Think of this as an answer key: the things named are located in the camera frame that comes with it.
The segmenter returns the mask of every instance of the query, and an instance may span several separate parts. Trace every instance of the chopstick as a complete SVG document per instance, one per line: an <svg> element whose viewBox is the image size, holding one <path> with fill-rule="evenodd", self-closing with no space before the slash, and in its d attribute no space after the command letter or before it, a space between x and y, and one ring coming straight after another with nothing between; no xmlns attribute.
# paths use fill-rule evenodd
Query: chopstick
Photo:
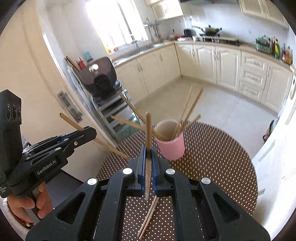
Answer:
<svg viewBox="0 0 296 241"><path fill-rule="evenodd" d="M77 123L75 123L73 120L71 120L69 117L67 117L65 114L60 113L59 116L65 120L66 122L68 122L71 126L73 126L74 128L76 128L79 131L83 131L84 128L81 127L80 125L78 125ZM100 145L102 145L103 147L109 149L110 151L112 151L113 153L123 157L124 159L130 160L131 158L128 157L127 155L123 154L122 152L116 150L115 148L113 148L112 146L108 145L107 143L103 142L102 140L100 140L99 138L95 138L94 139L95 142L99 143Z"/></svg>
<svg viewBox="0 0 296 241"><path fill-rule="evenodd" d="M131 121L129 121L129 120L126 120L126 119L120 118L120 117L118 117L118 116L111 115L110 117L111 117L112 119L116 120L116 121L122 122L122 123L124 123L124 124L129 125L129 126L132 126L132 127L134 127L134 128L137 128L137 129L139 129L139 130L141 130L141 131L145 131L145 130L146 130L146 127L145 127L145 126L141 126L141 125L139 125L139 124L133 123L133 122L131 122Z"/></svg>
<svg viewBox="0 0 296 241"><path fill-rule="evenodd" d="M190 99L190 97L191 97L191 93L192 93L192 86L190 87L190 90L189 90L189 93L188 93L188 95L187 95L187 99L186 99L186 103L185 103L185 105L184 105L184 109L183 109L182 115L181 115L181 117L180 117L180 120L179 120L178 124L176 125L176 128L175 128L175 130L174 130L174 133L173 133L173 135L172 135L172 137L171 137L171 140L174 140L174 137L175 137L175 135L177 134L178 129L180 128L180 123L181 123L181 121L182 121L182 119L183 119L183 116L184 116L184 114L185 114L185 111L186 111L186 109L187 109L187 105L188 105L188 103L189 103L189 99Z"/></svg>
<svg viewBox="0 0 296 241"><path fill-rule="evenodd" d="M149 217L148 217L148 219L147 219L147 222L145 223L145 226L144 226L144 228L143 228L143 230L142 230L142 233L141 233L139 239L142 239L142 237L143 237L143 235L144 235L144 233L145 233L145 231L146 231L146 229L147 229L147 227L148 227L148 225L149 225L149 222L150 222L150 220L151 220L151 218L152 218L152 215L153 215L153 213L154 213L154 211L155 211L155 208L156 208L156 206L157 206L157 202L158 202L158 200L159 200L159 197L156 198L156 201L155 201L155 203L154 203L154 205L153 205L153 207L152 207L152 209L151 209L151 212L150 212L150 214L149 214Z"/></svg>
<svg viewBox="0 0 296 241"><path fill-rule="evenodd" d="M148 213L147 213L147 215L146 215L146 217L145 217L145 220L144 220L144 222L143 222L143 224L142 224L142 226L141 226L141 228L140 228L140 230L139 230L139 232L138 232L138 236L140 236L140 234L141 234L142 231L143 231L143 228L144 228L144 226L145 226L145 224L146 224L146 222L147 222L147 220L148 220L148 217L149 217L149 215L150 215L150 213L151 213L151 211L152 211L152 208L153 208L153 206L154 206L154 203L156 202L156 199L159 199L159 198L157 198L157 196L154 196L154 199L153 199L152 204L151 204L151 206L150 206L150 208L149 208L149 210L148 210Z"/></svg>
<svg viewBox="0 0 296 241"><path fill-rule="evenodd" d="M133 110L133 112L141 119L141 121L143 121L143 123L146 125L146 120L144 119L143 116L141 116L141 114L136 110L136 108L129 102L129 100L122 94L119 94L120 97L127 103L127 105ZM158 134L153 128L152 128L152 133L153 135L161 140L161 141L167 141L168 138L164 135Z"/></svg>
<svg viewBox="0 0 296 241"><path fill-rule="evenodd" d="M190 123L189 123L186 127L184 127L184 129L180 132L180 134L181 134L184 130L186 130L186 129L188 129L189 127L191 127L191 126L194 124L194 122L198 121L200 118L201 118L201 115L199 114L199 115L198 115L193 121L190 121Z"/></svg>
<svg viewBox="0 0 296 241"><path fill-rule="evenodd" d="M151 148L152 148L152 124L151 113L146 113L146 165L145 165L145 200L148 201L151 179Z"/></svg>
<svg viewBox="0 0 296 241"><path fill-rule="evenodd" d="M194 107L196 106L197 102L199 101L199 99L200 99L200 97L202 95L202 92L203 92L203 89L201 89L201 91L199 92L199 94L196 96L196 98L195 98L195 100L194 100L194 102L193 102L193 104L192 104L189 112L186 115L186 118L185 118L184 122L181 125L181 128L179 129L179 131L177 132L177 135L174 138L178 137L181 134L182 130L184 130L184 127L185 127L185 125L187 123L187 120L188 120L189 116L191 115L191 113L192 113Z"/></svg>
<svg viewBox="0 0 296 241"><path fill-rule="evenodd" d="M146 124L146 121L143 116L140 115L140 113L136 110L136 108L129 102L129 100L122 94L119 94L120 97L128 104L128 106L133 110L133 112L143 121L144 124Z"/></svg>

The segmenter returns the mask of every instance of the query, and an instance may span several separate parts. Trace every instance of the round table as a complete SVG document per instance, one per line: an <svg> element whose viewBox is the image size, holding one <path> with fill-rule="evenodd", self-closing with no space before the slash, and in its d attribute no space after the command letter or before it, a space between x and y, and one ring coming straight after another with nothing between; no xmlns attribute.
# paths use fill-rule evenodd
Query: round table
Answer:
<svg viewBox="0 0 296 241"><path fill-rule="evenodd" d="M253 215L258 195L255 169L247 152L224 131L201 122L195 122L184 131L185 154L170 161L170 166L188 178L210 178L248 214ZM140 155L145 145L145 132L135 133L117 149L129 157ZM103 163L98 179L110 178L116 171L127 166L128 160L111 153ZM123 240L138 240L137 233L144 222L154 193L151 183L149 200L143 197L127 197L123 224ZM172 199L160 198L153 217L143 236L144 240L175 240Z"/></svg>

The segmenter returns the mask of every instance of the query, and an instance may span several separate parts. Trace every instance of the wok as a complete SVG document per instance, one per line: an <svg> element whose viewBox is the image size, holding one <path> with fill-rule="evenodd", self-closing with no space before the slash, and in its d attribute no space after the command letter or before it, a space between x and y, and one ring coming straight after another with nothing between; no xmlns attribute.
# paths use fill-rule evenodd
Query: wok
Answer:
<svg viewBox="0 0 296 241"><path fill-rule="evenodd" d="M212 28L210 25L208 27L198 27L198 26L192 26L193 28L199 28L201 31L203 31L206 35L213 35L217 34L222 28Z"/></svg>

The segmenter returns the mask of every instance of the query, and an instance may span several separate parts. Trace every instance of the drawer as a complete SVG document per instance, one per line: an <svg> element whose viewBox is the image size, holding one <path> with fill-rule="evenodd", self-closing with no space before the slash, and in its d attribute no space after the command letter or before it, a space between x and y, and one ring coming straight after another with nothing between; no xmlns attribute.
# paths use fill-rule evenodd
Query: drawer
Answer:
<svg viewBox="0 0 296 241"><path fill-rule="evenodd" d="M240 82L239 84L239 93L257 101L260 102L263 94L263 89L256 88L250 84L246 84L243 82Z"/></svg>
<svg viewBox="0 0 296 241"><path fill-rule="evenodd" d="M242 52L242 66L261 71L262 74L265 74L266 76L268 59L258 57L254 54Z"/></svg>
<svg viewBox="0 0 296 241"><path fill-rule="evenodd" d="M266 74L262 71L255 71L254 68L242 67L240 81L255 88L264 89Z"/></svg>

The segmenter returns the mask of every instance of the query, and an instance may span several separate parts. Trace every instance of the human hand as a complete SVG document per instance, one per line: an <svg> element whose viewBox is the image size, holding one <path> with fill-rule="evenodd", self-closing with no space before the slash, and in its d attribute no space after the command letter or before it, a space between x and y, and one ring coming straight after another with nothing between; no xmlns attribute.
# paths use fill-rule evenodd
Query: human hand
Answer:
<svg viewBox="0 0 296 241"><path fill-rule="evenodd" d="M38 217L44 218L53 210L52 200L48 195L45 183L41 183L38 190L40 192L36 199L36 206L39 209ZM35 202L31 198L19 198L13 194L7 198L7 201L14 215L28 223L33 222L25 211L25 208L32 209L35 207Z"/></svg>

